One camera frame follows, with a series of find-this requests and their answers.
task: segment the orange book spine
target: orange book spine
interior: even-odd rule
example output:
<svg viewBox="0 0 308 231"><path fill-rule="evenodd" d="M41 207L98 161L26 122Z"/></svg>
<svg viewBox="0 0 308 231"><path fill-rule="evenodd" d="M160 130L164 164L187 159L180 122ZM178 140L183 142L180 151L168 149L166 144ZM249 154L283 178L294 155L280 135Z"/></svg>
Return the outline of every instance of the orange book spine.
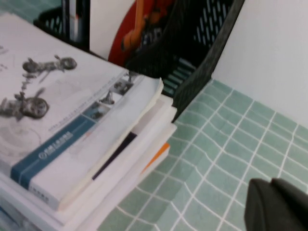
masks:
<svg viewBox="0 0 308 231"><path fill-rule="evenodd" d="M160 157L162 153L164 153L165 150L167 150L170 147L170 144L165 143L161 149L156 153L156 155L152 158L152 160L148 163L148 165L143 169L142 173L155 161Z"/></svg>

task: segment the black plastic basket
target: black plastic basket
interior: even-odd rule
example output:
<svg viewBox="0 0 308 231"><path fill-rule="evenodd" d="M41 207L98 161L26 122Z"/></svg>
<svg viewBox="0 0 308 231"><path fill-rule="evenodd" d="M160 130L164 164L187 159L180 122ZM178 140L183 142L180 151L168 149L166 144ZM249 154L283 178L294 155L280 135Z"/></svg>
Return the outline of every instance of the black plastic basket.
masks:
<svg viewBox="0 0 308 231"><path fill-rule="evenodd" d="M125 67L164 82L178 109L175 119L211 79L244 0L176 0L161 38L133 54ZM34 25L77 48L62 34L62 9L43 12Z"/></svg>

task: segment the book cover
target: book cover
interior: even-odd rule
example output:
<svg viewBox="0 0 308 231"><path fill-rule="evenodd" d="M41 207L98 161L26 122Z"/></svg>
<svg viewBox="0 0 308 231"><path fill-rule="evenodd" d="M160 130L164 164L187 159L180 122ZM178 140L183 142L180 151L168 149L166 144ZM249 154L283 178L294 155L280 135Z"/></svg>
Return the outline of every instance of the book cover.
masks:
<svg viewBox="0 0 308 231"><path fill-rule="evenodd" d="M17 16L1 16L0 27L7 50L0 55L0 169L58 209L116 150L162 83L66 45Z"/></svg>

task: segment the book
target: book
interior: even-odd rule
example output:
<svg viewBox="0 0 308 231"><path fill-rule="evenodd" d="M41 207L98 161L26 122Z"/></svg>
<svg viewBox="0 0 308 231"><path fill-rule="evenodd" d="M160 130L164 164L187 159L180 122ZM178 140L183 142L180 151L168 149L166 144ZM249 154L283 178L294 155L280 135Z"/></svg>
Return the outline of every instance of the book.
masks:
<svg viewBox="0 0 308 231"><path fill-rule="evenodd" d="M156 139L145 155L131 168L130 172L117 184L117 186L110 192L107 197L100 203L91 215L82 223L77 231L96 231L100 224L105 220L108 214L118 205L144 178L143 174L140 175L146 163L157 153L159 147L166 142L166 140L176 130L176 126L170 124L166 127L161 136ZM163 156L166 157L169 148L164 152Z"/></svg>
<svg viewBox="0 0 308 231"><path fill-rule="evenodd" d="M0 195L44 231L59 231L63 230L64 226L65 230L74 230L98 206L97 202L104 199L148 150L153 139L159 136L164 127L172 121L176 109L171 108L171 105L172 99L161 95L155 106L132 129L131 132L137 135L136 138L74 199L66 210L52 210L30 192L13 184L1 173Z"/></svg>
<svg viewBox="0 0 308 231"><path fill-rule="evenodd" d="M8 50L0 55L0 171L64 210L154 105L162 81L129 76L12 14L0 27Z"/></svg>
<svg viewBox="0 0 308 231"><path fill-rule="evenodd" d="M137 161L137 163L133 166L133 168L129 171L129 173L122 179L121 182L123 184L119 184L116 186L112 192L115 192L115 196L112 196L113 193L111 192L107 198L104 201L109 201L107 205L111 204L110 202L113 202L112 206L108 206L106 209L104 209L104 214L108 214L113 207L115 207L129 192L137 185L139 184L144 178L145 172L139 172L141 170L142 166L144 166L144 163L146 160L149 160L153 156L153 151L157 150L157 147L155 148L155 145L159 145L164 141L164 139L168 136L171 136L171 134L175 131L176 126L175 125L169 125L166 129L164 129L164 132L162 133L162 137L157 137L153 144L152 148L147 151L140 160ZM168 154L168 151L170 149L170 146L167 144L163 145L163 147L157 152L154 157L154 161L149 162L152 166L158 166L159 163L163 160L163 158L157 158L158 156L164 156L166 157ZM93 215L90 215L90 217L86 220L84 224L82 224L78 230L96 230L96 226L98 226L104 219L105 216L97 216L97 213L93 213ZM20 211L18 211L12 204L9 204L7 201L5 201L3 198L0 198L0 227L5 228L8 231L40 231L38 227L36 227L31 221L29 221Z"/></svg>

